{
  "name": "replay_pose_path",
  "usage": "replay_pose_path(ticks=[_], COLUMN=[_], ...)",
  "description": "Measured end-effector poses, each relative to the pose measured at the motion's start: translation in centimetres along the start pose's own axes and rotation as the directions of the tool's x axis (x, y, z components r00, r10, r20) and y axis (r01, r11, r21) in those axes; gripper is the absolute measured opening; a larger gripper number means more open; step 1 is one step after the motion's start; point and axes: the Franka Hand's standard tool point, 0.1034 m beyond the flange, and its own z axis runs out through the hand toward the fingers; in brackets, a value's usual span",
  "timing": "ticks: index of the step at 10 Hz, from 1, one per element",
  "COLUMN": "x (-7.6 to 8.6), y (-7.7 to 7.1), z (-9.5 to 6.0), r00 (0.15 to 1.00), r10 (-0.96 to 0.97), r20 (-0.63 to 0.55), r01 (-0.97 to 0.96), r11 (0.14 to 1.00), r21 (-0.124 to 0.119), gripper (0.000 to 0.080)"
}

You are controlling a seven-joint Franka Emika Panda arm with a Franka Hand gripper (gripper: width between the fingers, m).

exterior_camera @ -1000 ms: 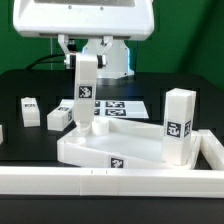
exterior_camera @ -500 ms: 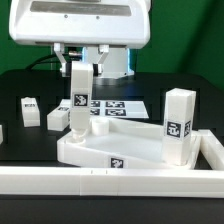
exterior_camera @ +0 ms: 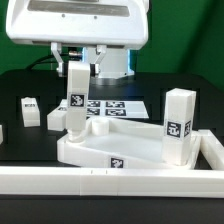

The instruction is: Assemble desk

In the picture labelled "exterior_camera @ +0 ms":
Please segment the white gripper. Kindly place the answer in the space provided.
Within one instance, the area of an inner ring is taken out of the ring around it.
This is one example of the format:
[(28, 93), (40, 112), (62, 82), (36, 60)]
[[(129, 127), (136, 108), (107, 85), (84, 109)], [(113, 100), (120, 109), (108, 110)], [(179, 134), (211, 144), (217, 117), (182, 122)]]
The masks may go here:
[(98, 77), (107, 47), (140, 49), (148, 40), (149, 0), (8, 0), (6, 33), (18, 44), (48, 45), (66, 77), (65, 46), (95, 47), (90, 76)]

